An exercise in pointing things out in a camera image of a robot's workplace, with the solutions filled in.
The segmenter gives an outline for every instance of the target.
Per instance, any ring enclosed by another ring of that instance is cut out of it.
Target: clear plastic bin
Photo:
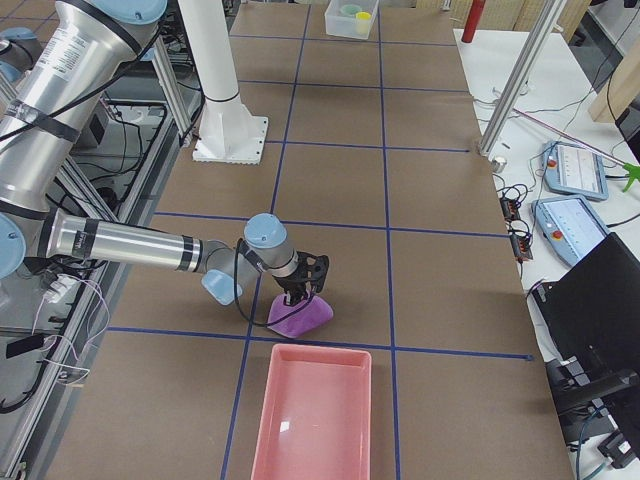
[[[324,12],[327,35],[369,38],[379,0],[331,0]]]

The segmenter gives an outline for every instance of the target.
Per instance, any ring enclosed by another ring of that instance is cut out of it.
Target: pink box
[[[252,480],[369,480],[371,355],[278,344]]]

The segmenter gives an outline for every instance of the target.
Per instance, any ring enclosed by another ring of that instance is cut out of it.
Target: black monitor
[[[640,374],[640,262],[609,234],[544,294],[543,314],[564,359],[575,356],[592,381]],[[602,397],[640,457],[640,386]]]

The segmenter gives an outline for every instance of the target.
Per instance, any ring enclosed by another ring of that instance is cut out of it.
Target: white pillar
[[[198,161],[260,163],[268,119],[254,117],[240,99],[221,0],[178,0],[206,96]]]

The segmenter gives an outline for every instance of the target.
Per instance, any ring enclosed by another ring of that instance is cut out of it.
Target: white desk
[[[477,31],[471,44],[461,43],[461,30],[456,30],[458,48],[469,83],[471,94],[479,100],[491,102],[496,99],[493,90],[502,91],[511,73],[513,65],[520,53],[528,33],[526,32],[497,32]],[[591,89],[591,85],[573,57],[569,47],[559,34],[552,34],[536,62],[529,79],[530,91],[520,97],[516,108],[523,111],[539,109],[556,109],[582,99]],[[584,140],[606,152],[611,152],[622,136],[613,124],[594,123],[587,109],[595,98],[592,92],[577,111],[575,120],[566,129],[567,133]],[[537,118],[564,129],[576,113],[577,106],[568,107],[560,112],[540,112],[533,114]],[[484,131],[491,118],[492,107],[483,103],[475,103],[476,115],[480,129]],[[500,174],[507,185],[525,183],[532,185],[534,179],[529,171],[528,160],[540,153],[548,141],[558,140],[558,136],[549,130],[535,125],[524,118],[510,119],[504,128],[500,141],[494,147],[489,158],[501,155],[507,158],[508,164]],[[633,154],[626,144],[616,147],[615,156],[621,160],[635,164]],[[534,160],[534,170],[540,165],[540,159]],[[626,173],[619,167],[607,169],[609,175],[623,175]],[[538,198],[557,196],[549,192],[546,187],[541,188],[541,178],[537,178],[534,192],[530,193],[520,210],[521,217],[533,225],[531,202]],[[605,223],[615,223],[625,220],[640,212],[640,184],[636,182],[627,193],[622,193],[626,181],[609,181],[609,199],[605,202],[592,202],[592,206]],[[496,185],[502,186],[499,179]],[[640,258],[640,219],[626,225],[612,229],[617,232],[631,251]],[[534,232],[532,253],[534,260],[524,264],[522,284],[528,290],[536,281],[546,278],[553,281],[560,279],[568,267],[555,255],[548,242],[536,228]],[[554,357],[554,347],[550,341],[548,331],[544,325],[537,307],[529,301],[538,343],[545,360]],[[603,460],[596,450],[602,437],[594,437],[588,441],[582,451],[581,476],[589,474]],[[640,478],[640,461],[634,460],[623,470],[607,467],[598,479],[622,480]]]

